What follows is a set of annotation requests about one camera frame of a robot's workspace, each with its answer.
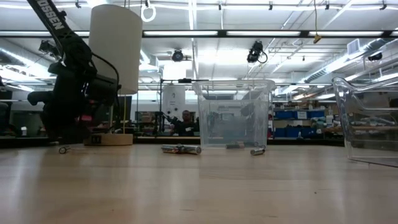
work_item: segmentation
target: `white hanging ring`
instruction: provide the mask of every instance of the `white hanging ring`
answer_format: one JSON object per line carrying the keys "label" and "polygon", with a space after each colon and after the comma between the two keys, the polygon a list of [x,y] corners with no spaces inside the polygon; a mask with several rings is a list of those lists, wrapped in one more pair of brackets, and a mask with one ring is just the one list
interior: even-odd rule
{"label": "white hanging ring", "polygon": [[[145,18],[145,16],[144,16],[145,9],[152,9],[152,16],[150,18],[148,18],[148,19]],[[141,9],[141,19],[142,19],[142,21],[144,21],[144,22],[153,21],[155,19],[155,16],[156,16],[156,8],[154,6],[142,7],[142,9]]]}

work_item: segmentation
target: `transparent plastic container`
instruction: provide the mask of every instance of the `transparent plastic container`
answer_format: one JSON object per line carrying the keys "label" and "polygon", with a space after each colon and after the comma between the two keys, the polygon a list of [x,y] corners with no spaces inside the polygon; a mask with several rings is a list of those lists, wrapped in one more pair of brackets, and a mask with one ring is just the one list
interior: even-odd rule
{"label": "transparent plastic container", "polygon": [[266,146],[274,87],[271,80],[194,83],[202,149]]}
{"label": "transparent plastic container", "polygon": [[398,167],[397,83],[356,87],[333,79],[348,159]]}

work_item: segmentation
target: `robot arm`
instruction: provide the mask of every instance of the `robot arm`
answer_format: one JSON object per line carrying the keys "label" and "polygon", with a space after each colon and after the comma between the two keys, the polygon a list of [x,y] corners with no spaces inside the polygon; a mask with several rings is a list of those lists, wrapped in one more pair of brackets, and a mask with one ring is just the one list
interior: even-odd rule
{"label": "robot arm", "polygon": [[[27,0],[53,37],[62,57],[49,67],[57,75],[53,91],[38,91],[28,95],[32,105],[43,102],[40,115],[50,138],[80,133],[84,115],[92,115],[101,105],[110,106],[117,97],[119,74],[103,58],[93,54],[84,40],[65,22],[65,13],[59,12],[51,0]],[[115,70],[117,79],[97,74],[92,56],[104,60]]]}

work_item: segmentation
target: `table surface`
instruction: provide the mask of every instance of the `table surface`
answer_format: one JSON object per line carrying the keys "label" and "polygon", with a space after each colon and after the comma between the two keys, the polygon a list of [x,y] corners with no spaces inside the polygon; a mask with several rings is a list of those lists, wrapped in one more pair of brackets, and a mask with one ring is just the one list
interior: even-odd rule
{"label": "table surface", "polygon": [[1,223],[395,223],[397,207],[398,169],[349,161],[342,147],[0,152]]}

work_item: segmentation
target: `wooden lamp base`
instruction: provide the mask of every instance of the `wooden lamp base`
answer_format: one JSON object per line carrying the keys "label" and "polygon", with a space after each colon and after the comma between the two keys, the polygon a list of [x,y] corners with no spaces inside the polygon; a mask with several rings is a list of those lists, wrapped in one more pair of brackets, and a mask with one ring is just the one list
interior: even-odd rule
{"label": "wooden lamp base", "polygon": [[83,141],[85,146],[131,146],[132,134],[92,134]]}

